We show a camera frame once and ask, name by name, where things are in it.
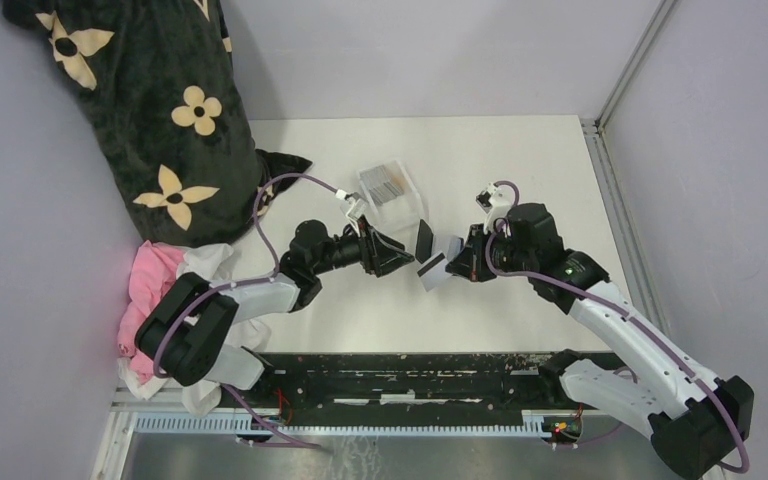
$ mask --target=fabric bag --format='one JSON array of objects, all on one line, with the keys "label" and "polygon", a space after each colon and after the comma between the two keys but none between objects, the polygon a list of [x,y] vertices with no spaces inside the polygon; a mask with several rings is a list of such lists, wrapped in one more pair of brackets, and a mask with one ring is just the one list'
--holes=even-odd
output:
[{"label": "fabric bag", "polygon": [[[42,34],[151,242],[232,243],[270,178],[311,162],[256,150],[219,0],[3,0]],[[295,179],[264,193],[258,214]]]}]

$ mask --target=white table surface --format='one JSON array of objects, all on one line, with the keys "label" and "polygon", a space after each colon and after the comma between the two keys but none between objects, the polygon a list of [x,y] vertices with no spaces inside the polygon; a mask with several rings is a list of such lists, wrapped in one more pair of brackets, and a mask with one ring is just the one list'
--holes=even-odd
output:
[{"label": "white table surface", "polygon": [[[596,259],[627,291],[602,197],[575,116],[389,118],[255,121],[259,148],[305,156],[310,174],[347,191],[356,171],[401,158],[435,232],[466,236],[484,213],[475,195],[511,180],[522,202],[547,205],[568,247]],[[300,222],[323,221],[329,233],[346,224],[339,201],[311,182],[281,194],[262,225],[279,255]],[[399,240],[412,238],[397,236]],[[235,278],[260,275],[271,257],[252,230],[235,244]],[[595,335],[540,299],[525,279],[471,284],[451,279],[426,293],[418,264],[384,278],[353,266],[322,275],[323,289],[306,309],[263,317],[270,352],[518,352],[605,350]]]}]

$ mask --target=white wall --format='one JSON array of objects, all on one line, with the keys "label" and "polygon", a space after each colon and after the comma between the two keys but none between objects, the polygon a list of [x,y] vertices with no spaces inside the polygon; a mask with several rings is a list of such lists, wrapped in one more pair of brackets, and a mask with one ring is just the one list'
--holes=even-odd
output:
[{"label": "white wall", "polygon": [[223,0],[254,119],[595,118],[658,0]]},{"label": "white wall", "polygon": [[0,15],[0,479],[89,475],[138,244],[51,63]]},{"label": "white wall", "polygon": [[675,339],[755,389],[768,479],[768,2],[680,3],[607,133]]}]

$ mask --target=clear plastic box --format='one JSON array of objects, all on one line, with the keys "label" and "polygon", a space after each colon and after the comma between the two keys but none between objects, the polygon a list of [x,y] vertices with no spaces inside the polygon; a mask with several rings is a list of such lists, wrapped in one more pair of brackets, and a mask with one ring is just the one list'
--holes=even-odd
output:
[{"label": "clear plastic box", "polygon": [[422,198],[399,159],[359,170],[357,175],[370,220],[382,233],[392,235],[424,219]]}]

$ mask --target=tan flower pattern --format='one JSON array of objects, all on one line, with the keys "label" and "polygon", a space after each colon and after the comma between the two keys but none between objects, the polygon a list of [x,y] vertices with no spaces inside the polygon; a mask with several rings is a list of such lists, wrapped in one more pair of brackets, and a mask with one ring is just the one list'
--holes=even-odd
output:
[{"label": "tan flower pattern", "polygon": [[196,133],[208,136],[216,131],[214,118],[222,114],[222,104],[215,97],[205,98],[204,90],[192,85],[184,90],[184,103],[172,110],[172,121],[187,128],[195,125]]},{"label": "tan flower pattern", "polygon": [[62,63],[66,73],[82,87],[95,90],[98,80],[87,64],[87,57],[95,55],[110,43],[113,32],[89,28],[67,33],[57,18],[57,12],[50,15],[39,13],[37,20],[51,32],[49,42],[54,52],[54,60]]},{"label": "tan flower pattern", "polygon": [[198,5],[199,9],[201,9],[201,13],[204,14],[204,18],[207,19],[207,21],[210,21],[210,11],[208,10],[207,6],[207,0],[193,0],[196,5]]},{"label": "tan flower pattern", "polygon": [[219,191],[215,187],[184,188],[178,175],[166,165],[160,166],[157,183],[160,185],[162,193],[143,193],[134,199],[134,203],[145,205],[148,208],[166,207],[172,220],[184,230],[190,228],[190,223],[193,220],[193,212],[188,204],[207,200]]}]

